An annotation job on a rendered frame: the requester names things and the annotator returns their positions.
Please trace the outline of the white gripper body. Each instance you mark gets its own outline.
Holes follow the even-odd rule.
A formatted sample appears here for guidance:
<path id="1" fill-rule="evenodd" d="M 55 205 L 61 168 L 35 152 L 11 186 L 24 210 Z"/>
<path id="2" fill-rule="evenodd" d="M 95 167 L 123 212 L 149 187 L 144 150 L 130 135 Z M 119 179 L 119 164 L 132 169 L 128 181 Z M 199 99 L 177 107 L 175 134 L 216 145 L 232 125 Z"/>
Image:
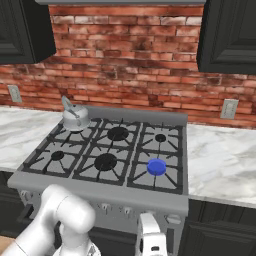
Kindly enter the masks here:
<path id="1" fill-rule="evenodd" d="M 138 234 L 143 236 L 163 236 L 160 227 L 151 213 L 142 213 L 139 218 Z"/>

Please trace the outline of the grey gas stove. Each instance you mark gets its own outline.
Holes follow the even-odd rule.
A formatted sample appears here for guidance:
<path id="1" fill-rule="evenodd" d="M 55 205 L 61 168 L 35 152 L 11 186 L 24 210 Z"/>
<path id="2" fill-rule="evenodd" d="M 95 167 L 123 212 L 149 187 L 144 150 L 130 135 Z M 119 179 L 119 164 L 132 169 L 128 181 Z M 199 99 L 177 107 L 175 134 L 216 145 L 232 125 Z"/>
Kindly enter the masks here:
<path id="1" fill-rule="evenodd" d="M 142 213 L 154 215 L 167 238 L 168 256 L 177 256 L 188 214 L 187 117 L 181 113 L 88 107 L 90 124 L 69 131 L 58 124 L 8 181 L 21 195 L 62 185 L 88 201 L 96 225 L 129 236 Z M 161 176 L 147 171 L 150 159 L 166 163 Z M 102 203 L 111 205 L 105 214 Z M 126 217 L 122 208 L 132 208 Z M 179 215 L 181 223 L 167 221 Z"/>

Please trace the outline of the blue burner flame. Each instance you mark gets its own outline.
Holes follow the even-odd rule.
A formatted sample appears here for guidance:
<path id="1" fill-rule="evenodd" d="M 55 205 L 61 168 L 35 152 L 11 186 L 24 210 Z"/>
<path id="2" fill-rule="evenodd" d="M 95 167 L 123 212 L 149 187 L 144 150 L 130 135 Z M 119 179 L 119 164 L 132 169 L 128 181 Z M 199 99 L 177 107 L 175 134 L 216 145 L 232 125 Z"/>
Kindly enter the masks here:
<path id="1" fill-rule="evenodd" d="M 161 176 L 166 172 L 166 163 L 158 158 L 150 159 L 147 164 L 147 171 L 151 175 Z"/>

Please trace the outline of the black base cupboard door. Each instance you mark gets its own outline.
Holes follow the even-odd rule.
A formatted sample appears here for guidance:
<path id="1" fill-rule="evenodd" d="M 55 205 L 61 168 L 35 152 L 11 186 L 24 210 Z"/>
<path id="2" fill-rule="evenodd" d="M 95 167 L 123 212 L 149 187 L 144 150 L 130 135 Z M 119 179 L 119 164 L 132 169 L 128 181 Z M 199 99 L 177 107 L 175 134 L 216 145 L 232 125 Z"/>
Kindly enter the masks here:
<path id="1" fill-rule="evenodd" d="M 186 221 L 178 256 L 256 256 L 256 230 Z"/>

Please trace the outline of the black drawer front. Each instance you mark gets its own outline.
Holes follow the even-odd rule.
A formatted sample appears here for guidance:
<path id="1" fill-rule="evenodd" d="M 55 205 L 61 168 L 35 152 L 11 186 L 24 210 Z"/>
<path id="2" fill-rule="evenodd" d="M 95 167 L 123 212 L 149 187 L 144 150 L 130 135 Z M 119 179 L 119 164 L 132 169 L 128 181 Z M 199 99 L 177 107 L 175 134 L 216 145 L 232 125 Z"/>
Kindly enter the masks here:
<path id="1" fill-rule="evenodd" d="M 256 209 L 190 199 L 187 219 L 199 223 L 233 223 L 256 228 Z"/>

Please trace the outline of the silver kettle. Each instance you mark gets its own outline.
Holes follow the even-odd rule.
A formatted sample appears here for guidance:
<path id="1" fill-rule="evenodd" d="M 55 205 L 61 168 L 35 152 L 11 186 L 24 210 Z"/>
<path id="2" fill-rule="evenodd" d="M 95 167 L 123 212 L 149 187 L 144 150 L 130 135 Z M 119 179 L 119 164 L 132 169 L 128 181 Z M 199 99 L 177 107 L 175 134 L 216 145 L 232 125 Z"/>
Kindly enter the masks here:
<path id="1" fill-rule="evenodd" d="M 64 106 L 63 126 L 69 131 L 82 131 L 90 124 L 89 112 L 86 107 L 72 104 L 66 97 L 62 97 Z"/>

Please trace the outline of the black base cupboard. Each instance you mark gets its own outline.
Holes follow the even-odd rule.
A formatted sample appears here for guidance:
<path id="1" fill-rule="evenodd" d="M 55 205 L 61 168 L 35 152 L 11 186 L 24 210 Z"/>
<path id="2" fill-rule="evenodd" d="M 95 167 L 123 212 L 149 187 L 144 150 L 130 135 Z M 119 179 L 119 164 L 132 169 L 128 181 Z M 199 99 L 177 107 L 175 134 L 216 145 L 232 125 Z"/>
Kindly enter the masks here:
<path id="1" fill-rule="evenodd" d="M 24 205 L 18 192 L 7 186 L 10 172 L 0 171 L 0 235 L 16 238 L 23 226 L 17 221 Z"/>

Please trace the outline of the grey range hood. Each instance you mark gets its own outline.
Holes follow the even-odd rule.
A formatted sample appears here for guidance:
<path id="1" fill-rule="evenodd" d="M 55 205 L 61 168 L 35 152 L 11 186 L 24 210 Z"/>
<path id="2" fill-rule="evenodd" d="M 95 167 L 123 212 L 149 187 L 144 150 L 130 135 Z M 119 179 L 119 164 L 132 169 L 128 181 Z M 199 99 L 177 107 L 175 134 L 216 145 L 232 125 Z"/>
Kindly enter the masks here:
<path id="1" fill-rule="evenodd" d="M 207 0 L 35 0 L 41 5 L 198 5 L 205 4 Z"/>

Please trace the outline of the grey wall socket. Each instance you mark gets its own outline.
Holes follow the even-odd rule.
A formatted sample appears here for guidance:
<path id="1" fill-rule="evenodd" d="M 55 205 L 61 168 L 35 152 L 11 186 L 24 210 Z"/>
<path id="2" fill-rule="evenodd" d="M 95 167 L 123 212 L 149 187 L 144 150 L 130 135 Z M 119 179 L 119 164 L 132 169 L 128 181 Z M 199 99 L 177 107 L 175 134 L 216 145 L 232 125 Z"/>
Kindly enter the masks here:
<path id="1" fill-rule="evenodd" d="M 16 85 L 9 85 L 8 90 L 13 102 L 18 102 L 18 103 L 22 102 L 19 88 Z"/>
<path id="2" fill-rule="evenodd" d="M 225 99 L 220 117 L 222 119 L 233 119 L 236 114 L 236 109 L 239 101 L 236 99 Z"/>

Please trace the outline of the black wall cupboard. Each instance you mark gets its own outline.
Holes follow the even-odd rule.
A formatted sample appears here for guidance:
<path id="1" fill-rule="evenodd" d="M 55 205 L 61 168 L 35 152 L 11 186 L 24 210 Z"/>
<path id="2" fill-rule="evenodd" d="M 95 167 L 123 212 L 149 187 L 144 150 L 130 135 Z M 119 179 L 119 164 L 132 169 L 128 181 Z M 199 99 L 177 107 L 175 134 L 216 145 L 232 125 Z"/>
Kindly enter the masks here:
<path id="1" fill-rule="evenodd" d="M 0 0 L 0 65 L 40 63 L 55 53 L 48 6 Z"/>
<path id="2" fill-rule="evenodd" d="M 256 0 L 207 0 L 199 72 L 256 75 Z"/>

